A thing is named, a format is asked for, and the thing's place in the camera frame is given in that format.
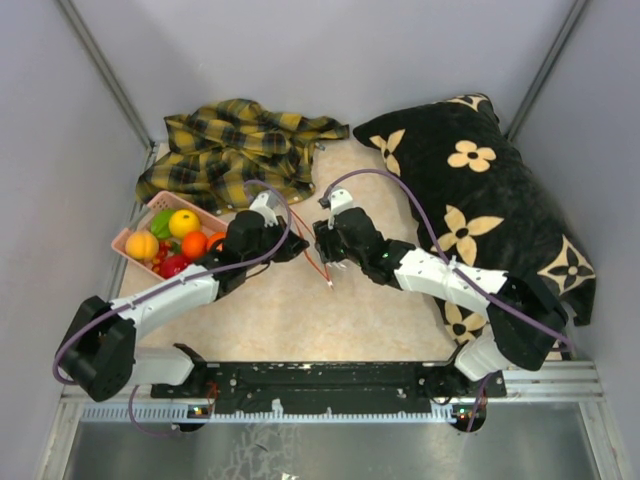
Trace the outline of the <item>clear orange-zipper zip bag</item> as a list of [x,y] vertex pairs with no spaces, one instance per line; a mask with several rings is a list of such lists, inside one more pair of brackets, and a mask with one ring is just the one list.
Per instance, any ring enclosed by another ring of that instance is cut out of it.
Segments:
[[346,265],[343,262],[322,263],[318,253],[313,254],[312,250],[315,245],[316,236],[312,228],[303,220],[303,218],[293,209],[290,209],[293,225],[295,226],[296,233],[305,240],[309,241],[310,246],[304,251],[303,255],[309,265],[314,271],[319,274],[327,284],[328,288],[332,291],[336,290],[335,283],[332,279],[332,271],[342,272],[346,270]]

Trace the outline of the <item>yellow toy fruit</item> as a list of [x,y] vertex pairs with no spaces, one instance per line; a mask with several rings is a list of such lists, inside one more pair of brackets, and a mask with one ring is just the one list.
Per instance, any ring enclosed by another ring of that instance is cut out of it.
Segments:
[[199,231],[201,222],[193,211],[180,209],[176,210],[169,218],[168,228],[172,237],[183,239],[186,235]]

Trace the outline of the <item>green toy fruit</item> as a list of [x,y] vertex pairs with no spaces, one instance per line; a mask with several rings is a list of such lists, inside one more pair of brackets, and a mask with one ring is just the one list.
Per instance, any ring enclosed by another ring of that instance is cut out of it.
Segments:
[[165,209],[156,213],[149,224],[149,231],[158,240],[166,240],[171,237],[169,222],[175,211],[173,209]]

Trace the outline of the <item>pink plastic basket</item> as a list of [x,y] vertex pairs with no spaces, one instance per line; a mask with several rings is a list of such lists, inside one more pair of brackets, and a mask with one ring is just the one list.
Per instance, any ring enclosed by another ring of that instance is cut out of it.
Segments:
[[227,223],[168,192],[156,194],[112,248],[159,280],[183,272],[226,235]]

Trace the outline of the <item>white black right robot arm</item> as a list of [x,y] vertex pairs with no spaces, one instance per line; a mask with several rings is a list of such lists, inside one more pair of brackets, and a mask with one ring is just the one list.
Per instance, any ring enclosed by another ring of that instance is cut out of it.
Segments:
[[349,260],[375,284],[426,294],[486,321],[446,372],[458,395],[470,395],[484,377],[509,366],[540,370],[566,326],[560,302],[536,275],[477,269],[386,239],[360,207],[315,222],[313,231],[323,262]]

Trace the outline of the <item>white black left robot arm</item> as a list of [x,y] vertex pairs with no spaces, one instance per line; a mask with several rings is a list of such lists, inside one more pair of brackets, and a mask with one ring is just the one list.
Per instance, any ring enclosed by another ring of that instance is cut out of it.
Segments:
[[127,386],[164,385],[189,397],[201,394],[208,384],[205,360],[184,345],[147,348],[140,341],[229,295],[254,266],[291,261],[308,246],[283,217],[268,224],[255,211],[238,214],[221,241],[171,278],[128,297],[83,301],[56,352],[56,378],[79,386],[96,402]]

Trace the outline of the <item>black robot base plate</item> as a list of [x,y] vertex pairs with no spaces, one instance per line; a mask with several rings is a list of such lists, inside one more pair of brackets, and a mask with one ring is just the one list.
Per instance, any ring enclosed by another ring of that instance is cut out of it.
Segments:
[[179,386],[151,387],[154,399],[209,399],[219,414],[429,413],[436,399],[473,398],[480,383],[451,362],[198,363]]

